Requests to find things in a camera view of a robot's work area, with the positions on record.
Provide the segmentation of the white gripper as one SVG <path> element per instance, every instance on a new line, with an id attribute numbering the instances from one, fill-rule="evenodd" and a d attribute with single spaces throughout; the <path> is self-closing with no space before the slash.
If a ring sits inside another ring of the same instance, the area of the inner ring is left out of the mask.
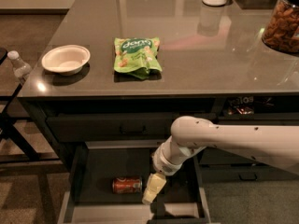
<path id="1" fill-rule="evenodd" d="M 173 164 L 166 159 L 162 150 L 157 148 L 152 155 L 152 164 L 157 172 L 149 176 L 149 189 L 143 193 L 142 203 L 151 204 L 166 184 L 166 177 L 174 175 L 180 168 L 181 164 Z"/>

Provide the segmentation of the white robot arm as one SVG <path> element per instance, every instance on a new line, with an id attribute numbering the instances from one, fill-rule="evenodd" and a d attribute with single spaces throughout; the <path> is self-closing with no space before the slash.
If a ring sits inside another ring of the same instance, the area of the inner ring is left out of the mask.
<path id="1" fill-rule="evenodd" d="M 220 125 L 184 116 L 171 125 L 171 135 L 152 156 L 155 173 L 149 176 L 142 203 L 150 204 L 187 159 L 206 147 L 299 174 L 299 127 Z"/>

